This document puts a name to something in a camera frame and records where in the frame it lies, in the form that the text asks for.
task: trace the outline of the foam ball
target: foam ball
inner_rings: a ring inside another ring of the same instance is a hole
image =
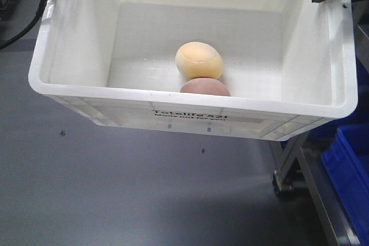
[[[185,83],[180,92],[231,96],[229,90],[222,82],[212,78],[196,78],[189,80]]]
[[[193,41],[182,45],[175,57],[179,72],[187,79],[199,77],[218,79],[223,73],[223,60],[206,43]]]

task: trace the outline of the metal frame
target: metal frame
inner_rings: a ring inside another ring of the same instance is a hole
[[[273,172],[274,191],[277,196],[293,196],[293,164],[298,162],[329,245],[360,246],[360,241],[321,163],[322,150],[313,149],[314,144],[307,141],[308,135],[309,132],[306,132],[290,139],[284,150],[279,142],[270,142],[277,161],[277,169]]]

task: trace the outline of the gray floor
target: gray floor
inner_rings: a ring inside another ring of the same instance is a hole
[[[96,126],[29,87],[36,36],[0,52],[1,246],[327,245],[308,194],[275,197],[268,142]]]

